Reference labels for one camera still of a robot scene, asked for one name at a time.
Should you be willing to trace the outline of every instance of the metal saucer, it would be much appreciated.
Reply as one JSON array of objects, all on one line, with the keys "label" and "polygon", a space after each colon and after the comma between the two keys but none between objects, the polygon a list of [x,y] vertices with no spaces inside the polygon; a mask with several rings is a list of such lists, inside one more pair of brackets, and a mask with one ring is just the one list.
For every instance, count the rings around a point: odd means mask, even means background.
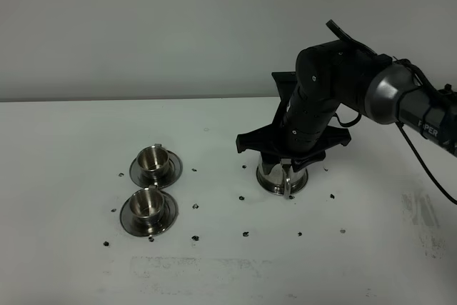
[{"label": "metal saucer", "polygon": [[[271,181],[265,179],[264,176],[262,176],[261,172],[256,170],[256,176],[257,176],[257,181],[260,183],[260,185],[265,189],[266,191],[275,194],[277,196],[283,196],[284,195],[284,185],[278,185],[274,184]],[[298,193],[303,189],[303,187],[306,185],[308,182],[308,170],[305,169],[305,173],[302,177],[300,177],[296,182],[291,184],[291,194]]]},{"label": "metal saucer", "polygon": [[130,209],[130,198],[127,199],[122,206],[119,215],[124,230],[133,236],[157,236],[168,230],[178,216],[178,204],[169,194],[165,192],[162,192],[162,194],[165,198],[163,207],[164,214],[158,221],[151,223],[138,222]]},{"label": "metal saucer", "polygon": [[150,179],[145,177],[141,173],[141,168],[136,159],[130,165],[130,179],[135,183],[135,185],[142,188],[149,187],[149,185],[157,186],[159,189],[164,189],[176,182],[181,176],[183,171],[183,163],[181,159],[172,151],[169,151],[170,156],[170,170],[166,175],[162,176],[160,179]]}]

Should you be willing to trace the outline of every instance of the cup handle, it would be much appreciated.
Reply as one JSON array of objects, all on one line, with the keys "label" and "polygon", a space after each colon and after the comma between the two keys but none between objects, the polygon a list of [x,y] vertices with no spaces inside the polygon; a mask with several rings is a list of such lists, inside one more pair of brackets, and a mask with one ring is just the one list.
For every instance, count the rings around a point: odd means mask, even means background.
[{"label": "cup handle", "polygon": [[283,183],[284,183],[284,198],[288,199],[291,196],[291,165],[283,164]]}]

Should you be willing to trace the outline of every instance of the black cable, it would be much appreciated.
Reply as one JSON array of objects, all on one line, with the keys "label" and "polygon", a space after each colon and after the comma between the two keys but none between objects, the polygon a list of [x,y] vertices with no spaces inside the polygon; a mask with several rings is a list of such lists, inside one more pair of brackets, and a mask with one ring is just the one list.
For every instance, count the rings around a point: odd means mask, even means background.
[{"label": "black cable", "polygon": [[406,142],[408,142],[408,145],[409,147],[411,148],[411,150],[413,151],[414,155],[416,155],[417,159],[419,160],[419,163],[421,164],[422,168],[424,171],[426,171],[428,177],[430,178],[430,180],[435,184],[436,187],[438,187],[438,189],[441,191],[442,194],[444,194],[444,196],[449,199],[449,201],[452,203],[452,204],[455,204],[457,205],[457,200],[455,200],[441,185],[440,183],[438,182],[438,180],[435,179],[435,177],[433,176],[433,174],[430,172],[430,170],[427,168],[425,162],[423,162],[423,159],[421,158],[421,155],[419,155],[419,153],[417,152],[416,148],[414,147],[413,145],[413,142],[411,142],[411,140],[409,139],[408,135],[406,134],[406,132],[403,130],[403,123],[400,123],[400,122],[396,122],[396,125],[398,127],[398,130],[400,130],[401,134],[403,135],[403,137],[405,138]]}]

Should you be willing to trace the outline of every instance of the white tabletop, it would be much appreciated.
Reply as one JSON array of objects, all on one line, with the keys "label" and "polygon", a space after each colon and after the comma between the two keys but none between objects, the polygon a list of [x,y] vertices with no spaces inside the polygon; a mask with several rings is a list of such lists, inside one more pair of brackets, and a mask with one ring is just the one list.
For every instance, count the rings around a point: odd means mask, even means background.
[{"label": "white tabletop", "polygon": [[[0,303],[455,304],[457,207],[398,129],[363,119],[287,201],[258,185],[258,153],[235,145],[277,105],[0,104]],[[457,161],[408,133],[457,196]],[[166,189],[177,221],[149,242],[122,229],[119,211],[139,189],[131,161],[155,143],[177,153],[184,172]]]}]

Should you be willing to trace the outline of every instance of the white wall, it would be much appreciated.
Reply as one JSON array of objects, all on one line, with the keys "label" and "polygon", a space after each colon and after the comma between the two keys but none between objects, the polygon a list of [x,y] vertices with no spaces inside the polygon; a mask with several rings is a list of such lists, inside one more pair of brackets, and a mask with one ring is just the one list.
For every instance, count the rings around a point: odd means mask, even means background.
[{"label": "white wall", "polygon": [[0,99],[275,94],[328,19],[455,79],[456,0],[0,0]]}]

